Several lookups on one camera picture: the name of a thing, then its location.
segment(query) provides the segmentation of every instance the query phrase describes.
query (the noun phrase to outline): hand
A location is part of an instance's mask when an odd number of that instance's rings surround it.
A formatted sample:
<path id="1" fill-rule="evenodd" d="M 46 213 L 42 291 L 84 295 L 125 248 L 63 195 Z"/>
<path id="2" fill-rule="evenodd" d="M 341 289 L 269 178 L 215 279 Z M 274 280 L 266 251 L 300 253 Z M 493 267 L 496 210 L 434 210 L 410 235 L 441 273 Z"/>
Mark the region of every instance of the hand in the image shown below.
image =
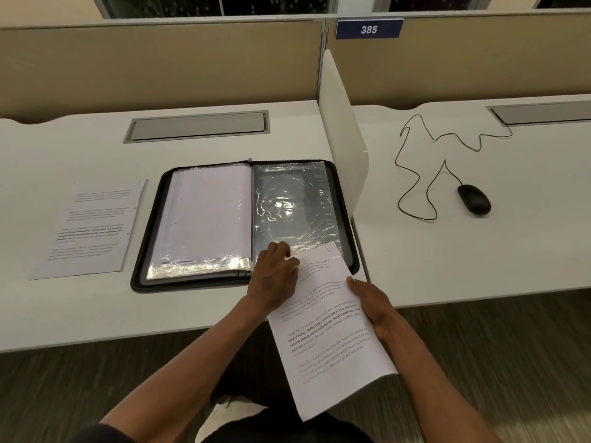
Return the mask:
<path id="1" fill-rule="evenodd" d="M 361 299 L 361 309 L 373 323 L 375 335 L 385 341 L 392 322 L 402 320 L 402 316 L 396 312 L 388 296 L 372 283 L 355 280 L 350 276 L 347 278 L 347 285 Z"/>
<path id="2" fill-rule="evenodd" d="M 247 299 L 255 305 L 256 312 L 264 320 L 296 289 L 297 267 L 300 260 L 290 256 L 290 246 L 285 242 L 272 242 L 259 253 L 255 270 L 248 284 Z"/>

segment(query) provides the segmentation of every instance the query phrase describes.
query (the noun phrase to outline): computer mouse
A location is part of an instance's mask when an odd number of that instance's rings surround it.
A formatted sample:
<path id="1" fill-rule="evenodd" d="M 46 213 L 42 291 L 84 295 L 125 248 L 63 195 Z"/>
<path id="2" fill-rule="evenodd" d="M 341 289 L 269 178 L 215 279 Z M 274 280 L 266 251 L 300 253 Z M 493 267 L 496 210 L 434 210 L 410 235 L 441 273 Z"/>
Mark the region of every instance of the computer mouse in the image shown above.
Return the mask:
<path id="1" fill-rule="evenodd" d="M 491 210 L 491 201 L 474 185 L 460 185 L 457 193 L 469 212 L 482 216 Z"/>

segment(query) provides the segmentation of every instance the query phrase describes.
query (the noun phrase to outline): desk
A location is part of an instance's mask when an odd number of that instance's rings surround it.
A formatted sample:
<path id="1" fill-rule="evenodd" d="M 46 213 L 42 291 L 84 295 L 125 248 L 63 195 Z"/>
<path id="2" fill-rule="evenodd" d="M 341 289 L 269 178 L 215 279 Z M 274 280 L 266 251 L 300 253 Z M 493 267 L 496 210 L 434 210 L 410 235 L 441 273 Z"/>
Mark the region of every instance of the desk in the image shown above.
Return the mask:
<path id="1" fill-rule="evenodd" d="M 123 144 L 132 118 L 269 110 L 269 134 Z M 129 287 L 162 174 L 246 160 L 332 161 L 315 101 L 0 120 L 0 351 L 210 327 L 246 286 L 138 294 Z M 123 269 L 28 281 L 72 183 L 147 178 Z M 363 270 L 359 271 L 362 279 Z"/>
<path id="2" fill-rule="evenodd" d="M 464 207 L 449 174 L 441 174 L 429 191 L 437 221 L 404 215 L 396 203 L 417 177 L 394 166 L 405 135 L 399 137 L 400 131 L 415 113 L 435 137 L 456 132 L 477 147 L 479 133 L 507 134 L 485 106 L 588 99 L 429 103 L 408 111 L 354 107 L 369 152 L 369 176 L 353 219 L 370 280 L 395 306 L 591 286 L 591 122 L 513 127 L 513 138 L 483 138 L 476 153 L 454 137 L 432 143 L 415 118 L 399 163 L 424 177 L 403 206 L 432 214 L 425 190 L 446 158 L 463 183 L 490 199 L 492 210 L 484 218 Z"/>

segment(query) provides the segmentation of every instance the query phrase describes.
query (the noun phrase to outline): mouse cable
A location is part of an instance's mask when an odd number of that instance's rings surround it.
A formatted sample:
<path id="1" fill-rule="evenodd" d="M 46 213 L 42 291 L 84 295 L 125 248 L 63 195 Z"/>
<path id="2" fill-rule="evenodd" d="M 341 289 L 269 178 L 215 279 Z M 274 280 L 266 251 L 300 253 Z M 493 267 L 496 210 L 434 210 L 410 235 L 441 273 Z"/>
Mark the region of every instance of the mouse cable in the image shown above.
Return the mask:
<path id="1" fill-rule="evenodd" d="M 437 171 L 437 173 L 435 174 L 435 177 L 433 178 L 433 180 L 431 180 L 431 183 L 429 184 L 429 186 L 427 187 L 427 190 L 425 191 L 425 196 L 427 197 L 427 202 L 429 202 L 429 205 L 431 205 L 431 208 L 433 209 L 433 211 L 435 212 L 435 217 L 420 217 L 420 216 L 415 216 L 413 214 L 410 214 L 408 211 L 404 211 L 404 209 L 400 206 L 400 202 L 402 202 L 402 200 L 404 199 L 404 197 L 410 193 L 412 191 L 412 189 L 417 186 L 419 180 L 421 179 L 421 175 L 415 171 L 412 170 L 410 168 L 407 168 L 406 166 L 403 166 L 401 164 L 398 163 L 398 157 L 400 156 L 400 153 L 403 151 L 404 145 L 406 144 L 407 140 L 408 140 L 408 136 L 410 135 L 410 126 L 408 125 L 410 123 L 410 121 L 412 121 L 415 117 L 419 117 L 421 119 L 421 122 L 423 123 L 423 127 L 425 128 L 425 130 L 427 131 L 427 133 L 429 134 L 429 136 L 431 137 L 431 140 L 433 142 L 438 141 L 440 138 L 443 138 L 445 136 L 448 135 L 453 135 L 454 137 L 456 137 L 458 139 L 458 141 L 460 141 L 460 143 L 462 143 L 462 145 L 468 149 L 470 149 L 472 152 L 480 152 L 482 150 L 482 137 L 491 137 L 491 138 L 501 138 L 501 139 L 507 139 L 513 136 L 513 131 L 511 130 L 511 128 L 509 126 L 504 126 L 508 131 L 509 134 L 508 135 L 491 135 L 488 133 L 481 133 L 480 135 L 478 135 L 478 142 L 480 144 L 480 146 L 478 148 L 472 148 L 471 146 L 468 146 L 457 133 L 454 132 L 449 132 L 449 133 L 444 133 L 443 135 L 439 135 L 437 138 L 435 138 L 432 133 L 429 131 L 429 129 L 427 128 L 427 125 L 425 124 L 425 119 L 423 118 L 423 116 L 420 113 L 417 113 L 415 115 L 413 115 L 407 122 L 406 124 L 403 126 L 402 130 L 400 131 L 400 136 L 402 137 L 404 130 L 407 131 L 407 135 L 406 137 L 404 137 L 404 142 L 403 145 L 400 147 L 400 150 L 398 151 L 398 153 L 396 154 L 396 158 L 394 159 L 394 164 L 399 167 L 402 168 L 403 170 L 409 170 L 410 172 L 412 172 L 413 174 L 415 174 L 417 176 L 417 181 L 407 190 L 406 193 L 404 193 L 402 195 L 402 197 L 400 199 L 398 199 L 398 209 L 400 211 L 402 211 L 404 214 L 406 214 L 407 216 L 410 217 L 414 217 L 415 219 L 420 219 L 423 221 L 434 221 L 435 219 L 437 219 L 437 208 L 435 208 L 435 205 L 433 205 L 431 199 L 429 199 L 429 188 L 431 188 L 431 185 L 433 185 L 433 182 L 437 179 L 437 177 L 439 177 L 439 174 L 441 173 L 441 171 L 443 170 L 443 168 L 447 169 L 447 172 L 450 173 L 451 175 L 453 175 L 456 180 L 458 182 L 460 182 L 460 185 L 463 185 L 462 181 L 460 180 L 460 178 L 455 175 L 447 166 L 447 159 L 445 159 L 443 161 L 443 163 L 441 164 L 441 168 L 439 168 L 439 170 Z"/>

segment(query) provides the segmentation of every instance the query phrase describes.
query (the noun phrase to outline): white divider panel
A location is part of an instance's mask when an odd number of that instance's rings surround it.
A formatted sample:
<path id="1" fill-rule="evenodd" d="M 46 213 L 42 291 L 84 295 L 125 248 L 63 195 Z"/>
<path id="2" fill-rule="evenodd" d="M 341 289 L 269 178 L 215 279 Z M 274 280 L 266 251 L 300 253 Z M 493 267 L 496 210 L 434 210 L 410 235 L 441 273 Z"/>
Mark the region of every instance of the white divider panel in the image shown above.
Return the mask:
<path id="1" fill-rule="evenodd" d="M 353 215 L 369 170 L 368 150 L 329 50 L 324 51 L 318 97 L 330 152 L 339 172 L 344 203 Z"/>

